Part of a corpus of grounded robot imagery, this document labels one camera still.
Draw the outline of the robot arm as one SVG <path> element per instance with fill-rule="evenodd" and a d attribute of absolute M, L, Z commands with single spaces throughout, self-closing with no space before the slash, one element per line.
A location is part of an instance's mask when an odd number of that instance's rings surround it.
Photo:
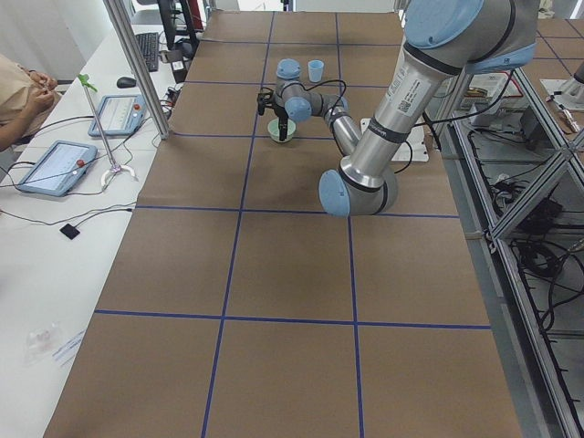
<path fill-rule="evenodd" d="M 258 98 L 279 120 L 320 117 L 343 157 L 322 174 L 319 200 L 331 215 L 378 214 L 397 198 L 390 162 L 441 84 L 448 78 L 505 71 L 535 55 L 537 1 L 412 1 L 405 11 L 403 55 L 380 105 L 362 130 L 342 98 L 310 91 L 299 82 L 299 64 L 283 59 L 276 88 Z"/>

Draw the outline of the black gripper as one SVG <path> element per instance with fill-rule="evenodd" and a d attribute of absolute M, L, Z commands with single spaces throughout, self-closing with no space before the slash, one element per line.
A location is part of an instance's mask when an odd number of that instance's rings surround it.
<path fill-rule="evenodd" d="M 288 114 L 286 109 L 277 102 L 272 103 L 272 109 L 277 116 L 277 139 L 285 141 L 288 135 Z"/>

